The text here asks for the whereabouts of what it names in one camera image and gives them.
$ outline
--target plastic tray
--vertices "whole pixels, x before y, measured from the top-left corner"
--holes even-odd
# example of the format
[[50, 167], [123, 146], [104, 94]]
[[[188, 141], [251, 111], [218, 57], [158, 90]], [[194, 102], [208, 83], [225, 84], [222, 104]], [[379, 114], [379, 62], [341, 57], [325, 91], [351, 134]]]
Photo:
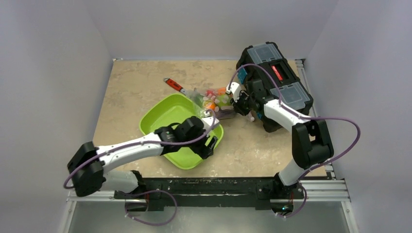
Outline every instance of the plastic tray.
[[[156, 104], [140, 121], [140, 131], [145, 135], [154, 130], [168, 126], [174, 122], [182, 123], [186, 118], [195, 116], [193, 103], [181, 94], [172, 94]], [[215, 148], [223, 137], [223, 127], [219, 125], [209, 134], [217, 136]], [[178, 152], [164, 155], [170, 162], [180, 169], [192, 169], [203, 159], [189, 148], [181, 148]]]

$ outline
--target toolbox lid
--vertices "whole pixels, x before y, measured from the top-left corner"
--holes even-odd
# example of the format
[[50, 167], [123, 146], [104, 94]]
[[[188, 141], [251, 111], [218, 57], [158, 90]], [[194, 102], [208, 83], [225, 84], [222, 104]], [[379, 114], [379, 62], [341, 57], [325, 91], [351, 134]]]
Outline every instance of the toolbox lid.
[[[281, 86], [279, 90], [282, 93], [282, 102], [295, 110], [304, 109], [305, 102], [310, 100], [299, 82]], [[270, 89], [270, 92], [279, 97], [276, 88]]]
[[280, 52], [273, 44], [255, 45], [252, 48], [248, 49], [247, 52], [252, 58], [253, 63], [255, 63], [256, 65], [264, 62], [282, 59], [282, 55], [280, 55]]

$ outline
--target plastic bag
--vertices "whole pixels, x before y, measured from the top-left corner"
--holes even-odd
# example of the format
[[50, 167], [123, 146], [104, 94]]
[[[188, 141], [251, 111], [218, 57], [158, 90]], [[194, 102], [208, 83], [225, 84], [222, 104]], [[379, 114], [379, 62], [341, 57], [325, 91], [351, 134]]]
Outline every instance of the plastic bag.
[[195, 110], [200, 117], [205, 117], [207, 109], [214, 110], [216, 118], [219, 120], [236, 116], [236, 112], [230, 104], [231, 97], [226, 94], [226, 87], [219, 89], [195, 88], [193, 91], [187, 92], [187, 97], [193, 101]]

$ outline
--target marble-patterned surface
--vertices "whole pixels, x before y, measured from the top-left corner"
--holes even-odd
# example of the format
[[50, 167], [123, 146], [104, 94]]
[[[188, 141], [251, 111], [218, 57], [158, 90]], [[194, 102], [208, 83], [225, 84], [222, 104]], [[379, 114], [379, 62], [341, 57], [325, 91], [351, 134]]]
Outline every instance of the marble-patterned surface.
[[[236, 61], [115, 61], [94, 134], [94, 144], [111, 145], [143, 136], [139, 121], [156, 103], [176, 93], [163, 82], [170, 77], [186, 89], [224, 87]], [[290, 65], [296, 71], [294, 61]], [[191, 170], [166, 158], [138, 160], [120, 170], [139, 170], [144, 177], [273, 176], [292, 158], [291, 135], [285, 129], [266, 133], [260, 121], [237, 115], [222, 120], [224, 137], [215, 154]], [[325, 175], [323, 168], [309, 175]]]

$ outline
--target wall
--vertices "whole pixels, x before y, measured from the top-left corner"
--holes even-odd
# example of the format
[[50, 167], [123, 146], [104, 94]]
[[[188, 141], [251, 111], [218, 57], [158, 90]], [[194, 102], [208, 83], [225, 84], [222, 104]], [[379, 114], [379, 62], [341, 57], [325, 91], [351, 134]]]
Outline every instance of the wall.
[[111, 58], [81, 0], [0, 1], [0, 54], [0, 232], [56, 232]]
[[275, 41], [288, 58], [309, 54], [337, 0], [85, 0], [116, 58], [238, 59]]
[[[341, 0], [306, 62], [317, 110], [355, 119], [360, 142], [335, 164], [361, 232], [410, 232], [412, 2]], [[354, 138], [330, 122], [335, 151]]]

